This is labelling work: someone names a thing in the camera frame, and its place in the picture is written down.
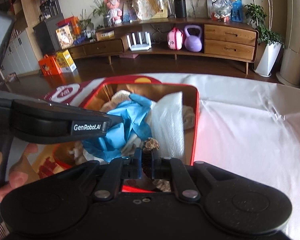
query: black speaker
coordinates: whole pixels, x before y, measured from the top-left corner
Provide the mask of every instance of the black speaker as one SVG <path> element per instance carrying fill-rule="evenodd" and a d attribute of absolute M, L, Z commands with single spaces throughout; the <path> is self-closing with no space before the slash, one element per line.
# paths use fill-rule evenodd
<path fill-rule="evenodd" d="M 186 18 L 187 17 L 187 7 L 186 0 L 174 0 L 174 10 L 176 13 L 176 18 Z"/>

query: metal screw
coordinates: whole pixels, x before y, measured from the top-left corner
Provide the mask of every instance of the metal screw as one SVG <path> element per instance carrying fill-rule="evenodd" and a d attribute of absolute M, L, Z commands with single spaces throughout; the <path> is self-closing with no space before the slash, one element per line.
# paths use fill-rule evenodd
<path fill-rule="evenodd" d="M 196 198 L 199 195 L 199 193 L 196 190 L 187 189 L 182 192 L 182 195 L 186 198 Z"/>
<path fill-rule="evenodd" d="M 151 201 L 151 199 L 150 199 L 150 198 L 148 198 L 148 197 L 145 197 L 145 198 L 143 198 L 143 199 L 142 199 L 142 201 L 143 201 L 144 203 L 148 203 L 148 202 L 150 202 L 150 201 Z"/>
<path fill-rule="evenodd" d="M 94 195 L 97 197 L 97 198 L 108 198 L 110 197 L 110 192 L 107 191 L 107 190 L 97 190 Z"/>
<path fill-rule="evenodd" d="M 135 203 L 136 205 L 139 205 L 142 203 L 142 201 L 140 199 L 134 199 L 132 202 Z"/>

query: kettlebell handle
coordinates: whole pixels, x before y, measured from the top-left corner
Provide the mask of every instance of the kettlebell handle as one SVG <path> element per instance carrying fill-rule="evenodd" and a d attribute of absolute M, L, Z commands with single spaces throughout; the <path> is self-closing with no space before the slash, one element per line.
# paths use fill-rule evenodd
<path fill-rule="evenodd" d="M 198 25 L 187 25 L 187 26 L 185 27 L 185 34 L 186 34 L 186 36 L 187 36 L 187 37 L 190 36 L 190 34 L 189 34 L 189 32 L 188 32 L 188 29 L 191 29 L 191 28 L 193 28 L 193 29 L 198 29 L 198 30 L 200 31 L 198 37 L 201 39 L 202 28 L 201 28 L 200 26 L 198 26 Z"/>

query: wooden tv stand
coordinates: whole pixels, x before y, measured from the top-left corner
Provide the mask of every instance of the wooden tv stand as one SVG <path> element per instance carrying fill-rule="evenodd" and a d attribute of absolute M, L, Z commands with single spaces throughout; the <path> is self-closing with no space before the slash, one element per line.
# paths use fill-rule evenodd
<path fill-rule="evenodd" d="M 184 47 L 181 50 L 171 50 L 166 42 L 153 44 L 149 50 L 130 51 L 126 35 L 142 31 L 143 24 L 176 24 L 179 28 L 183 28 L 188 24 L 199 25 L 203 29 L 202 51 L 191 52 Z M 245 62 L 245 73 L 248 74 L 248 64 L 254 62 L 258 44 L 258 32 L 251 26 L 236 22 L 223 23 L 206 18 L 153 19 L 121 23 L 101 30 L 114 30 L 115 37 L 111 40 L 86 41 L 79 45 L 71 46 L 68 50 L 72 58 L 108 56 L 111 64 L 111 56 L 127 54 L 167 54 L 174 55 L 175 59 L 177 59 L 177 55 L 216 57 Z"/>

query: wooden floor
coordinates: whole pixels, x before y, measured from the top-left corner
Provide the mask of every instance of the wooden floor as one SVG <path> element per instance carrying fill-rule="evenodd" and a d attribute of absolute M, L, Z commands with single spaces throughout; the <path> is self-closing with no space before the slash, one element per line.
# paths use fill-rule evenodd
<path fill-rule="evenodd" d="M 177 60 L 171 55 L 140 55 L 135 59 L 112 57 L 112 65 L 109 65 L 106 57 L 94 57 L 76 60 L 75 63 L 77 70 L 73 73 L 48 77 L 39 75 L 20 77 L 19 83 L 10 83 L 0 89 L 40 97 L 65 84 L 138 73 L 198 73 L 279 83 L 275 77 L 278 71 L 275 67 L 272 70 L 273 75 L 264 78 L 253 72 L 252 64 L 249 66 L 249 74 L 246 75 L 243 62 L 208 57 L 178 56 Z"/>

